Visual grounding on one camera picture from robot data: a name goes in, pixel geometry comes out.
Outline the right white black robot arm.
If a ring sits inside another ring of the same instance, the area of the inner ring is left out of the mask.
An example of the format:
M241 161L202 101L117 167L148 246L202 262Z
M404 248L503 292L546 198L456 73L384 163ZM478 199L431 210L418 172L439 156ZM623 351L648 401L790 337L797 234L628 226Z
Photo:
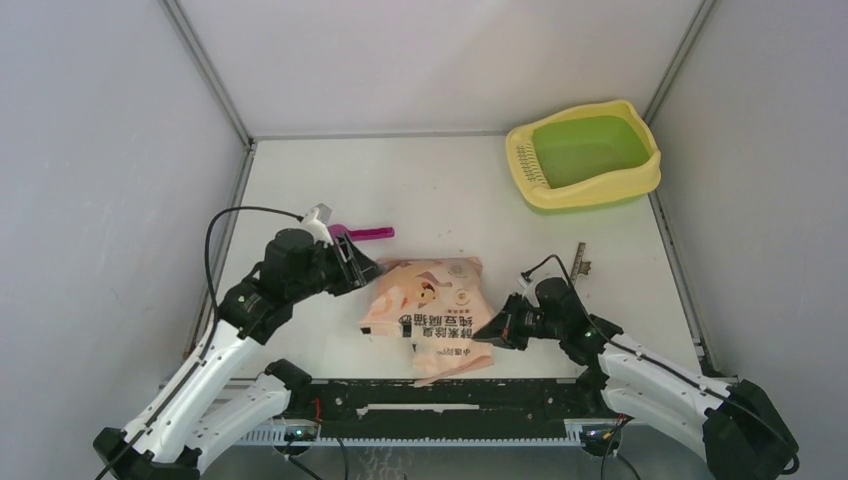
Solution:
M800 467L798 442L761 387L662 358L589 313L567 279L545 278L511 294L473 338L509 350L557 341L584 369L577 391L584 412L610 410L651 426L698 455L716 479L777 479Z

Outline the black sealing clip strip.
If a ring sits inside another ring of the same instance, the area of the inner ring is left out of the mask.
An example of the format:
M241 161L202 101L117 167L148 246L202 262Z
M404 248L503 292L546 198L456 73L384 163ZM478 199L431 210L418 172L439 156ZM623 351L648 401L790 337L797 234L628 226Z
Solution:
M578 243L569 275L572 282L575 282L579 276L588 276L591 271L591 262L585 259L586 246L585 242Z

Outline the magenta plastic scoop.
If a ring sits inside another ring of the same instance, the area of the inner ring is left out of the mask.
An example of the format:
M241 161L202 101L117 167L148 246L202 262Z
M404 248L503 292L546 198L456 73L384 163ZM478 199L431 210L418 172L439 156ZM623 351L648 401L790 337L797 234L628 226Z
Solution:
M354 242L390 239L395 236L395 230L392 227L351 229L342 224L334 224L330 225L328 230L334 236L346 234Z

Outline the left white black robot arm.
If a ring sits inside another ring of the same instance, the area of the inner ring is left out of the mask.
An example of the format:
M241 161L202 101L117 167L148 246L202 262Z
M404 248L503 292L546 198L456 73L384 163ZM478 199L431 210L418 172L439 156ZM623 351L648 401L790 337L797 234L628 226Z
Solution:
M232 375L314 295L342 296L382 276L383 265L348 235L279 231L262 261L230 288L219 317L157 397L122 428L104 428L93 447L117 479L197 479L230 446L282 412L305 414L312 378L292 362L270 363L225 405L210 406Z

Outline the pink cat litter bag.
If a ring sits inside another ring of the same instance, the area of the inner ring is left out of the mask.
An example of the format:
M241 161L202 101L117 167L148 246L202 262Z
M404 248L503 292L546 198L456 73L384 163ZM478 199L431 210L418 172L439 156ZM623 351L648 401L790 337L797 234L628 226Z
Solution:
M359 321L364 335L407 338L422 388L439 380L488 368L493 347L473 339L494 318L482 292L476 257L386 259L375 297Z

